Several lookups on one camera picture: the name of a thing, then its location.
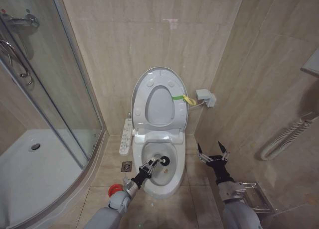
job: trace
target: door handle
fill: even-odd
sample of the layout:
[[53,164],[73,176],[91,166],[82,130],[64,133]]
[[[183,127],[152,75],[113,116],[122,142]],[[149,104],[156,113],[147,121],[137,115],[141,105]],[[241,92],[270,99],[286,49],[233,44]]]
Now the door handle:
[[12,46],[12,44],[10,42],[8,42],[6,40],[3,40],[3,39],[0,39],[0,45],[2,47],[3,52],[8,55],[8,58],[9,58],[11,66],[13,66],[11,54],[7,51],[7,49],[4,47],[4,45],[6,45],[11,50],[11,52],[14,55],[14,57],[19,61],[20,65],[23,67],[23,69],[25,71],[25,73],[19,74],[19,76],[22,77],[22,78],[30,77],[30,81],[28,83],[26,83],[26,85],[27,86],[31,85],[33,83],[33,78],[30,75],[30,72],[29,72],[28,68],[26,68],[26,66],[22,62],[21,58],[19,57],[19,55],[16,53],[16,50],[15,50],[14,46]]

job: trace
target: wall socket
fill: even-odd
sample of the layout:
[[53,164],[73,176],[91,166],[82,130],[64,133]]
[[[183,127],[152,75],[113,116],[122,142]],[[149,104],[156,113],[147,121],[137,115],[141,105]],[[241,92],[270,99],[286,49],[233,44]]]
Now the wall socket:
[[216,96],[208,89],[196,90],[197,99],[204,100],[207,107],[213,107],[216,103]]

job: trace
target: green tape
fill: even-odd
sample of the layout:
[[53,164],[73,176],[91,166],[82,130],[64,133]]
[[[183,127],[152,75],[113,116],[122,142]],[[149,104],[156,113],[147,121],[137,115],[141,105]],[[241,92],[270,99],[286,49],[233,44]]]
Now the green tape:
[[177,100],[184,99],[184,96],[172,96],[171,98],[172,98],[173,100],[177,101]]

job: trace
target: toilet lid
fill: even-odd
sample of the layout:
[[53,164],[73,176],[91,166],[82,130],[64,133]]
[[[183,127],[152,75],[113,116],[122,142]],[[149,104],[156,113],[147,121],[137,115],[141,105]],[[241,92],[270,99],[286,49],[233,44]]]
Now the toilet lid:
[[188,106],[181,78],[171,69],[154,67],[146,71],[135,85],[132,95],[132,118],[137,131],[184,131]]

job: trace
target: hose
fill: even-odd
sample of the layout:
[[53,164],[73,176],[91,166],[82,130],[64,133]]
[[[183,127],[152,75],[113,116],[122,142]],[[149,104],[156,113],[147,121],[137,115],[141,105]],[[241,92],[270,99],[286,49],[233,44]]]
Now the hose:
[[300,118],[291,127],[281,133],[275,140],[268,144],[261,152],[262,160],[272,160],[278,154],[283,152],[290,144],[292,144],[303,132],[310,128],[311,123],[319,117],[319,114],[309,113],[306,116],[312,116],[310,119]]
[[198,105],[195,105],[195,106],[189,107],[189,109],[191,110],[191,109],[193,109],[193,108],[195,108],[195,107],[201,106],[203,103],[205,103],[205,101],[203,101],[202,103],[200,103],[200,104],[198,104]]

